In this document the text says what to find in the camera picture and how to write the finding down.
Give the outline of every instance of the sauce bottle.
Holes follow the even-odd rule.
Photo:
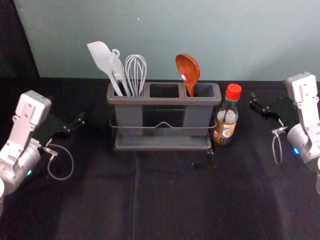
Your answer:
[[[225,99],[217,111],[213,130],[213,140],[218,145],[227,146],[231,143],[239,116],[237,102],[241,92],[241,86],[235,83],[229,84],[225,91]]]

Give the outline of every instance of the utensil holder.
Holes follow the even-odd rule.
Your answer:
[[[145,82],[143,96],[117,96],[108,85],[107,102],[115,150],[209,150],[217,106],[216,83],[197,83],[187,96],[183,82]]]

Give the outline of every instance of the whisk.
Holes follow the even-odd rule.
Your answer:
[[[140,97],[147,75],[147,62],[141,55],[132,54],[125,59],[125,75],[132,96]]]

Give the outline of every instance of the black tablecloth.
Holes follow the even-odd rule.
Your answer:
[[[30,86],[1,80],[0,144],[12,127],[19,95]],[[218,82],[222,95],[227,82]],[[274,125],[249,109],[285,96],[280,82],[242,82],[239,120],[230,147],[217,147],[217,168],[204,152],[113,152],[107,82],[42,79],[33,89],[53,96],[51,113],[86,125],[62,144],[73,155],[73,176],[48,177],[42,162],[4,199],[0,239],[319,239],[316,176],[282,136],[283,165],[274,163]]]

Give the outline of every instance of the white spatula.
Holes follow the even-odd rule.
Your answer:
[[[87,44],[96,66],[110,78],[113,89],[118,96],[123,96],[119,85],[114,77],[113,69],[110,65],[111,51],[102,41],[95,41]]]

